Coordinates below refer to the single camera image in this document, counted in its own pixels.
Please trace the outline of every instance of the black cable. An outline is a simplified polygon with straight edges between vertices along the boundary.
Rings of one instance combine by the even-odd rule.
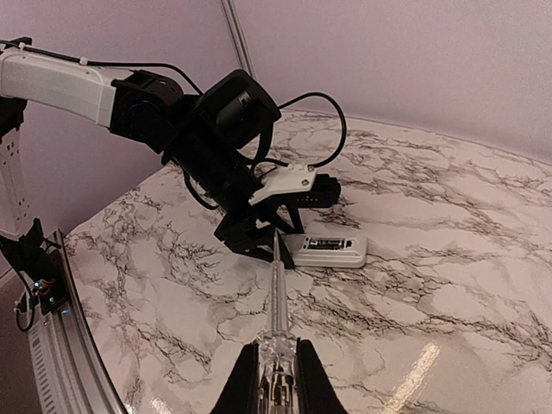
[[[17,43],[14,43],[12,41],[0,41],[0,44],[4,44],[6,46],[12,46],[12,47],[19,47]],[[37,49],[36,47],[31,46],[25,46],[23,50],[27,50],[28,52],[41,54],[43,56],[47,56],[49,58],[55,58],[60,60],[66,60],[73,63],[80,63],[80,58],[76,58],[74,56],[69,56],[67,54],[61,54],[56,52],[50,52],[48,50],[43,49]],[[147,63],[147,62],[102,62],[99,60],[90,60],[86,64],[87,66],[110,66],[110,67],[165,67],[166,69],[171,69],[178,73],[182,78],[185,79],[185,81],[196,91],[199,95],[203,95],[204,93],[201,91],[201,89],[198,88],[198,86],[191,80],[191,78],[180,68],[176,67],[175,65],[170,65],[168,63]]]
[[[265,175],[268,175],[270,174],[272,171],[276,171],[278,168],[276,166],[272,167],[270,170],[268,171],[265,171],[264,173],[262,173],[259,177],[257,177],[257,179],[262,179]]]
[[[185,72],[169,63],[142,63],[142,62],[102,62],[97,60],[90,60],[87,63],[88,66],[109,66],[109,67],[165,67],[166,69],[171,69],[178,73],[186,82],[194,89],[198,95],[203,95],[203,91],[191,80],[191,78],[185,74]]]
[[[25,289],[27,290],[28,303],[29,303],[28,306],[31,308],[31,319],[30,319],[30,321],[28,321],[28,325],[24,328],[21,326],[21,322],[19,321],[20,311],[19,311],[19,309],[16,309],[16,325],[17,325],[17,328],[21,332],[25,333],[25,332],[29,332],[31,330],[31,328],[33,327],[33,323],[35,322],[35,306],[32,304],[33,293],[31,292],[30,287],[28,287],[27,282],[25,281],[25,278],[23,278],[23,275],[20,274],[16,270],[15,270],[15,272],[16,272],[16,275],[19,277],[19,280],[21,281],[21,283],[23,283],[23,285],[25,286]]]
[[[322,97],[322,98],[326,99],[328,102],[330,102],[333,105],[333,107],[336,109],[337,115],[339,116],[339,120],[342,124],[342,136],[341,136],[341,139],[339,140],[339,145],[337,146],[336,150],[327,159],[319,161],[315,164],[311,164],[315,168],[319,168],[321,166],[326,166],[331,161],[335,160],[337,158],[337,155],[339,155],[340,152],[343,150],[343,147],[345,147],[345,141],[347,140],[347,120],[345,119],[345,114],[343,113],[343,110],[342,110],[341,106],[339,106],[339,104],[335,101],[334,98],[332,98],[330,95],[326,95],[323,92],[308,92],[308,93],[305,93],[304,95],[301,95],[300,97],[295,97],[291,101],[288,101],[286,103],[281,104],[278,108],[282,110],[282,109],[287,108],[288,106],[291,106],[291,105],[293,105],[293,104],[295,104],[295,103],[297,103],[297,102],[299,102],[303,99],[306,99],[307,97]]]
[[[191,184],[190,174],[188,172],[184,171],[184,170],[182,170],[182,172],[184,173],[184,183],[186,184],[186,188],[190,192],[191,196],[194,197],[194,199],[198,203],[200,203],[204,208],[206,208],[207,210],[216,210],[216,209],[218,209],[218,205],[210,205],[209,203],[207,203],[205,200],[203,200],[201,198],[201,196],[198,194],[196,189]]]
[[[262,164],[263,162],[269,162],[271,164],[275,164],[277,166],[289,166],[289,164],[287,162],[284,162],[284,161],[281,161],[281,160],[275,160],[274,158],[264,158],[262,160],[257,160],[255,162],[253,162],[251,164],[251,167],[249,168],[249,171],[251,172],[251,175],[254,177],[254,178],[257,178],[257,179],[260,179],[261,177],[263,177],[264,175],[268,174],[268,172],[265,172],[263,174],[261,174],[259,177],[256,177],[255,176],[255,168],[259,165],[259,164]]]

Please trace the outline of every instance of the white electronic device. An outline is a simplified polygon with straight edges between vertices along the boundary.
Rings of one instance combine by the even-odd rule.
[[[282,235],[296,266],[347,267],[364,266],[367,260],[367,238],[325,237],[321,235]]]

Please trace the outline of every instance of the pink wall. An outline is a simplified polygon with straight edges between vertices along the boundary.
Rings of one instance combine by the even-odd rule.
[[[552,161],[552,2],[235,2],[280,102],[326,91],[350,115]]]
[[[0,16],[2,39],[28,35],[37,47],[96,60],[166,61],[203,88],[237,66],[218,2],[4,0]],[[72,229],[160,167],[147,147],[32,103],[22,163],[28,196],[48,231]]]

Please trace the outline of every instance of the marble countertop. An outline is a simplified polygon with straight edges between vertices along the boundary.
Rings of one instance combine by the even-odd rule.
[[[552,166],[415,129],[349,128],[324,170],[339,205],[303,218],[311,233],[367,236],[367,264],[287,272],[292,330],[314,342],[348,412],[552,412]],[[308,161],[328,154],[339,123],[286,112],[275,131],[279,156]],[[270,267],[219,243],[219,220],[168,166],[66,238],[130,414],[210,412],[264,327]]]

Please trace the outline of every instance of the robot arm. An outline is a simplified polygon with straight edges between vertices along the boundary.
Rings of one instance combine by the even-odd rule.
[[[177,82],[157,73],[43,55],[28,46],[30,40],[15,42],[0,53],[0,249],[15,270],[35,282],[57,277],[54,268],[45,272],[40,221],[23,192],[18,139],[28,100],[83,116],[114,135],[145,143],[162,154],[163,164],[182,167],[186,185],[195,179],[225,212],[215,236],[238,254],[270,261],[265,247],[273,247],[274,227],[303,233],[299,208],[337,202],[337,180],[311,167],[281,169],[262,183],[254,176],[281,114],[244,71],[232,72],[205,94],[186,95]],[[259,149],[251,160],[238,149],[256,136]],[[279,216],[281,205],[292,224]],[[282,260],[294,266],[285,248]]]

